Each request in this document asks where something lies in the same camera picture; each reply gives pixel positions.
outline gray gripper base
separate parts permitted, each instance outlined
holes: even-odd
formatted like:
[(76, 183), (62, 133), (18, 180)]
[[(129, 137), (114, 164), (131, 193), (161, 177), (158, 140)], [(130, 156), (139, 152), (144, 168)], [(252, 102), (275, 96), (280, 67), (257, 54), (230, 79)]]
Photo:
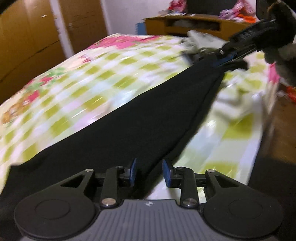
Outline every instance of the gray gripper base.
[[(207, 226), (196, 210), (173, 199), (125, 200), (105, 209), (84, 232), (67, 241), (233, 241)], [(32, 241), (27, 237), (21, 241)], [(273, 237), (265, 241), (276, 241)]]

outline television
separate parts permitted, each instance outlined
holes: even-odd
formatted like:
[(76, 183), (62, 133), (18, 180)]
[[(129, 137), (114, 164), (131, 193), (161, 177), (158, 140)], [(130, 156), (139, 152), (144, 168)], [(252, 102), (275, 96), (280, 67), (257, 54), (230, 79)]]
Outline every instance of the television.
[(231, 9), (237, 0), (187, 0), (188, 13), (219, 15), (224, 9)]

